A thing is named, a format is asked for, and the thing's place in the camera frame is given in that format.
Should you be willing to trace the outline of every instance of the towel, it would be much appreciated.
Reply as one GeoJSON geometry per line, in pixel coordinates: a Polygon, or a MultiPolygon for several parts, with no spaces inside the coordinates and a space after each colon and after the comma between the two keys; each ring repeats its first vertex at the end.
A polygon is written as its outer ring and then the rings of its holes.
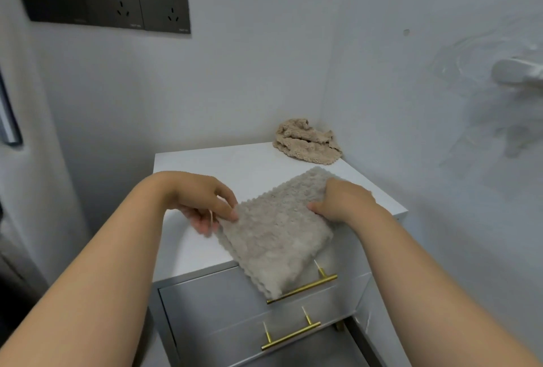
{"type": "Polygon", "coordinates": [[[237,222],[221,221],[217,237],[268,299],[276,299],[333,236],[333,224],[307,208],[335,177],[321,167],[240,203],[237,222]]]}
{"type": "Polygon", "coordinates": [[[283,122],[275,132],[273,146],[289,157],[315,164],[329,165],[343,155],[332,131],[315,130],[305,118],[283,122]]]}

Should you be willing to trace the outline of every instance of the hand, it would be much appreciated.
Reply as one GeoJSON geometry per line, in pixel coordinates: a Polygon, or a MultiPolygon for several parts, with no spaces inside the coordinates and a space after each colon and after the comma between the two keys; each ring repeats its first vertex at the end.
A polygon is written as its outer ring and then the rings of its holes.
{"type": "Polygon", "coordinates": [[[236,196],[217,178],[180,171],[153,176],[166,188],[166,208],[180,210],[200,234],[209,237],[219,229],[217,216],[228,221],[238,219],[234,210],[238,204],[236,196]]]}
{"type": "Polygon", "coordinates": [[[370,191],[349,181],[330,178],[326,182],[323,201],[310,202],[307,207],[330,221],[349,223],[361,209],[374,209],[375,202],[370,191]]]}

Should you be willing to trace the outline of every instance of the cabinet top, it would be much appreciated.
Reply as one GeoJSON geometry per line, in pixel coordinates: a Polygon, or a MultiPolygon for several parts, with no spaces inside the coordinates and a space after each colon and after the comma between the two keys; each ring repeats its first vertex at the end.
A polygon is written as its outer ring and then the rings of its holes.
{"type": "MultiPolygon", "coordinates": [[[[236,145],[203,150],[163,152],[155,155],[154,172],[187,171],[212,175],[229,186],[238,202],[258,197],[263,192],[300,175],[316,164],[287,157],[271,143],[236,145]]],[[[407,210],[343,159],[320,165],[338,177],[362,185],[377,202],[397,218],[407,210]]],[[[196,233],[179,211],[167,211],[153,281],[201,271],[233,261],[214,235],[196,233]]]]}

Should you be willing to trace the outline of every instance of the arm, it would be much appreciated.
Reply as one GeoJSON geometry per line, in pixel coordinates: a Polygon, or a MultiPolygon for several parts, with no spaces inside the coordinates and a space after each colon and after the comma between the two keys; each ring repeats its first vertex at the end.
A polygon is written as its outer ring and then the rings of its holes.
{"type": "Polygon", "coordinates": [[[208,233],[218,227],[210,226],[208,210],[235,220],[236,203],[213,177],[159,172],[143,180],[5,343],[0,365],[130,366],[166,209],[190,213],[195,228],[208,233]]]}
{"type": "Polygon", "coordinates": [[[331,179],[308,205],[358,235],[392,324],[414,366],[541,366],[380,207],[371,193],[331,179]]]}

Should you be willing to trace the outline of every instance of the fluffy towel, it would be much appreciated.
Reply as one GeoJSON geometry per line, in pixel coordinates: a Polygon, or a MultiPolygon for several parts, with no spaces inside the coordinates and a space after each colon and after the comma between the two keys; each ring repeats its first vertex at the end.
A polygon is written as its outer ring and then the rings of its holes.
{"type": "Polygon", "coordinates": [[[283,122],[275,132],[273,146],[289,157],[316,164],[329,165],[343,155],[332,131],[317,131],[304,118],[283,122]]]}
{"type": "Polygon", "coordinates": [[[237,222],[221,221],[219,242],[267,298],[285,293],[332,238],[332,224],[306,206],[324,198],[330,177],[334,175],[315,167],[240,203],[237,222]]]}

